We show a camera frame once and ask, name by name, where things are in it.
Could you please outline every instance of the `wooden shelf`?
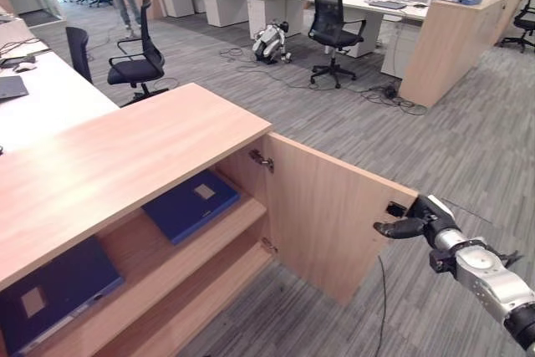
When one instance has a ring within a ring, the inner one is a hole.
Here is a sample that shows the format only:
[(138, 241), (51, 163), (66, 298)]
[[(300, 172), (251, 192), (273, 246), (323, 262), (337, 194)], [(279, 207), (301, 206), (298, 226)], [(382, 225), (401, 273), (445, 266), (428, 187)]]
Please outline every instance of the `wooden shelf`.
[(248, 233), (219, 252), (95, 357), (168, 357), (193, 339), (271, 261)]
[(39, 345), (30, 356), (94, 355), (265, 212), (258, 201), (242, 195), (238, 204), (178, 246), (173, 246), (142, 211), (114, 230), (100, 233), (102, 245), (125, 284)]

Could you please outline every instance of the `jeans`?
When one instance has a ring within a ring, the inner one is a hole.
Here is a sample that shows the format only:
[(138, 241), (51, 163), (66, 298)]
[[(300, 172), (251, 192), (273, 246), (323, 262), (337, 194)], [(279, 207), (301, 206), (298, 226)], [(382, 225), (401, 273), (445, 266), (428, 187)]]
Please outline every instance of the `jeans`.
[[(120, 16), (123, 18), (125, 25), (130, 26), (130, 17), (128, 15), (128, 12), (126, 11), (125, 0), (113, 0), (113, 1), (114, 1), (115, 6), (119, 9)], [(135, 0), (128, 0), (128, 3), (130, 4), (130, 8), (132, 9), (132, 12), (134, 13), (135, 21), (138, 24), (141, 24), (140, 10), (137, 8), (135, 4)]]

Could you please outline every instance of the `cabinet hinge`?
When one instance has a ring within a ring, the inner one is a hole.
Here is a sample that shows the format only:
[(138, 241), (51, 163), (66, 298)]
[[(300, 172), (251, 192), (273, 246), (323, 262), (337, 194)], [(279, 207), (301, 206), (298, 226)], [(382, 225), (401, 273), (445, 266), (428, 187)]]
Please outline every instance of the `cabinet hinge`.
[(264, 159), (264, 157), (262, 156), (259, 150), (256, 150), (256, 149), (251, 150), (249, 152), (249, 157), (255, 162), (257, 162), (259, 165), (266, 166), (271, 173), (275, 172), (275, 162), (273, 161), (273, 159), (271, 158)]
[(262, 244), (269, 250), (273, 252), (278, 252), (277, 248), (272, 245), (272, 243), (266, 238), (262, 237)]

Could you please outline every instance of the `robotic arm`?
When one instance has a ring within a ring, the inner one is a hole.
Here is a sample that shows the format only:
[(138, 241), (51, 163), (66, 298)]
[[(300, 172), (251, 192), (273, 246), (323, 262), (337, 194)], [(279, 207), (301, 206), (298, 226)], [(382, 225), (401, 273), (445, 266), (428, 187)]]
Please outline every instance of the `robotic arm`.
[(434, 196), (418, 196), (406, 219), (376, 222), (374, 228), (390, 238), (424, 236), (432, 248), (433, 270), (451, 273), (505, 326), (527, 356), (535, 357), (535, 292), (507, 269), (522, 256), (500, 254), (482, 237), (465, 237), (451, 211)]

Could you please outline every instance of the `computer mouse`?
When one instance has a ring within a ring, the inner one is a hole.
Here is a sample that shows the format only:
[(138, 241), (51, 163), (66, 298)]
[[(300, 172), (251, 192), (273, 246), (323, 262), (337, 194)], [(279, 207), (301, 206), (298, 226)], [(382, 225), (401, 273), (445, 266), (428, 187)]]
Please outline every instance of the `computer mouse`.
[(33, 64), (33, 63), (22, 62), (22, 63), (19, 63), (18, 66), (13, 69), (13, 71), (15, 73), (23, 73), (23, 72), (28, 71), (28, 70), (33, 70), (36, 67), (37, 66), (35, 64)]

